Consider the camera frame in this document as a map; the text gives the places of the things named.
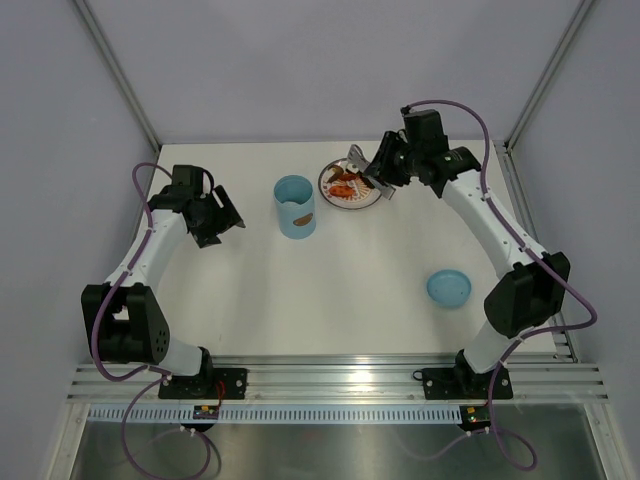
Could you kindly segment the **blue cylindrical lunch container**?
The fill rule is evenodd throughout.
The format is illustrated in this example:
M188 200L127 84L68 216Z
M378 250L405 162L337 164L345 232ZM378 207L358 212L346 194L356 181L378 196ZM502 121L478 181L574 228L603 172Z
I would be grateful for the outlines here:
M273 198L281 233L293 240L312 235L316 228L313 185L300 175L287 175L274 185Z

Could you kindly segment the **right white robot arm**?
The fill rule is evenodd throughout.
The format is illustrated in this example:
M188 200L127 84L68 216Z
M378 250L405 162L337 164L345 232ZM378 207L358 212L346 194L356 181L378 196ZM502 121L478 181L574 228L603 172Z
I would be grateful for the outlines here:
M498 282L484 300L485 321L460 352L453 374L460 393L478 395L507 350L558 313L569 260L528 236L487 185L481 162L464 146L450 147L445 135L422 144L388 131L373 160L357 146L350 147L348 160L386 198L417 178L464 221L488 256Z

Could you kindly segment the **toy fried egg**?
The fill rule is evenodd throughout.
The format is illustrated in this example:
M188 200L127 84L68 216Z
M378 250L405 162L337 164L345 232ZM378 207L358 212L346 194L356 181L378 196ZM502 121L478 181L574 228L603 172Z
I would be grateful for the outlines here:
M304 203L305 202L299 203L296 201L288 200L288 201L280 202L280 205L287 208L298 208L304 205Z

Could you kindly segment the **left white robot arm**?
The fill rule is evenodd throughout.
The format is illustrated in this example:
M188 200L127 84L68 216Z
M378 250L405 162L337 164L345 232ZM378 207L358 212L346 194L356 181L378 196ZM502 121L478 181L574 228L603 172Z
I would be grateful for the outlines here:
M121 382L149 370L195 398L215 388L215 372L203 365L204 350L174 339L156 290L179 244L191 236L199 248L244 221L223 186L208 193L186 184L167 185L144 205L146 221L120 265L101 284L88 285L81 306L90 353L100 374Z

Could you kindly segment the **metal tongs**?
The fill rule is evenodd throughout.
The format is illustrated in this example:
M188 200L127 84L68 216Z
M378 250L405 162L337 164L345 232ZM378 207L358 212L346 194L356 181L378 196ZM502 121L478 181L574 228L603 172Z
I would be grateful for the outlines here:
M367 173L367 169L371 166L371 163L366 160L362 149L357 144L351 144L346 156L349 164L352 164L362 174L362 178L370 183L376 190L378 190L381 196L387 200L391 200L395 194L395 188L387 185L382 181L377 180L371 174Z

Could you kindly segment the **dark toy seaweed piece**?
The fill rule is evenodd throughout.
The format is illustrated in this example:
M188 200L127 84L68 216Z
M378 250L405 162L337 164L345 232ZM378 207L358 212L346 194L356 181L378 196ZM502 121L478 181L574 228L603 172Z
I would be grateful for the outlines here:
M367 179L366 177L363 177L363 176L359 175L357 177L357 180L360 183L362 183L363 185L365 185L367 188L369 188L370 190L375 190L376 189L376 187L373 185L373 183L369 179Z

